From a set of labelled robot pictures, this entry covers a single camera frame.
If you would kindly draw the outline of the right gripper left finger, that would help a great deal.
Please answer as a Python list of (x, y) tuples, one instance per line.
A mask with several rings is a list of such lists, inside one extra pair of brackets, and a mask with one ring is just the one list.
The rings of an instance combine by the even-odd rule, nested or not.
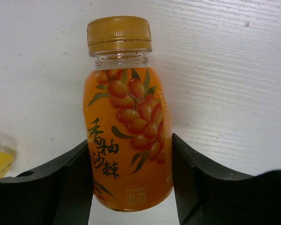
[(0, 225), (86, 225), (92, 188), (83, 141), (45, 164), (0, 179)]

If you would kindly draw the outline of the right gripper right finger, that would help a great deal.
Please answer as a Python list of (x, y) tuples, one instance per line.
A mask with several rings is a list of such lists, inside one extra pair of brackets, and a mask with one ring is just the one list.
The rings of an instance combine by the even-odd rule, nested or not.
[(281, 170), (252, 176), (172, 136), (173, 184), (182, 225), (281, 225)]

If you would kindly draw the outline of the clear bottle yellow cap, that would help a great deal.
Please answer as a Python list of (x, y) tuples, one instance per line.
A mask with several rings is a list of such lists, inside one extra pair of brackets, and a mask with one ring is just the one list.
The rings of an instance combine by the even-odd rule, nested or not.
[(0, 132), (0, 179), (12, 168), (17, 156), (15, 140)]

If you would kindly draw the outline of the orange juice bottle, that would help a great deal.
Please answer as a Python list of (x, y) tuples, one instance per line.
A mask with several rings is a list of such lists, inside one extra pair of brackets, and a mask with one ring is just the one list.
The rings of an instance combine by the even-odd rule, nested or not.
[(87, 25), (95, 68), (83, 93), (95, 198), (120, 212), (146, 210), (173, 189), (170, 112), (148, 61), (150, 26), (136, 16)]

